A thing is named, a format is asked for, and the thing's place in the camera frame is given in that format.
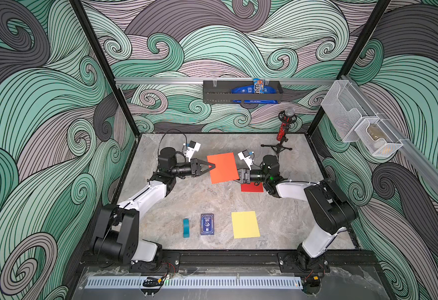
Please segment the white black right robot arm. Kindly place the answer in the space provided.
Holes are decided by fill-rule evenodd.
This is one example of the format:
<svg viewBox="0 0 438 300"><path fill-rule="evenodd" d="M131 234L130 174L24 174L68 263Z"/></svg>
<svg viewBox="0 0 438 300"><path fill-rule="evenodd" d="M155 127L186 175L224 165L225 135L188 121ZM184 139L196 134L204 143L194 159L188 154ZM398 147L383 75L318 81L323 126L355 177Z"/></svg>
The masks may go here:
<svg viewBox="0 0 438 300"><path fill-rule="evenodd" d="M256 169L252 168L254 161L250 152L239 152L238 157L247 165L238 170L240 184L262 185L274 198L291 198L308 205L314 223L309 235L298 246L304 259L313 260L324 255L335 238L357 218L357 209L334 180L290 180L280 174L276 156L264 156Z"/></svg>

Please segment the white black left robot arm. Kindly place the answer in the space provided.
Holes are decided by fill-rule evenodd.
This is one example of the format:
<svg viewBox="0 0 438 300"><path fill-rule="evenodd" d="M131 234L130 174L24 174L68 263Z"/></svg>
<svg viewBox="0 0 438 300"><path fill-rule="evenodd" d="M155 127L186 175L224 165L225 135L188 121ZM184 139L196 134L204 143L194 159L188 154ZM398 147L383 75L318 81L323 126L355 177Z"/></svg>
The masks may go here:
<svg viewBox="0 0 438 300"><path fill-rule="evenodd" d="M124 265L159 262L161 246L139 238L141 217L170 194L177 178L199 177L216 168L215 163L186 154L185 162L179 163L179 154L172 147L163 148L144 188L126 201L101 208L90 243L95 256Z"/></svg>

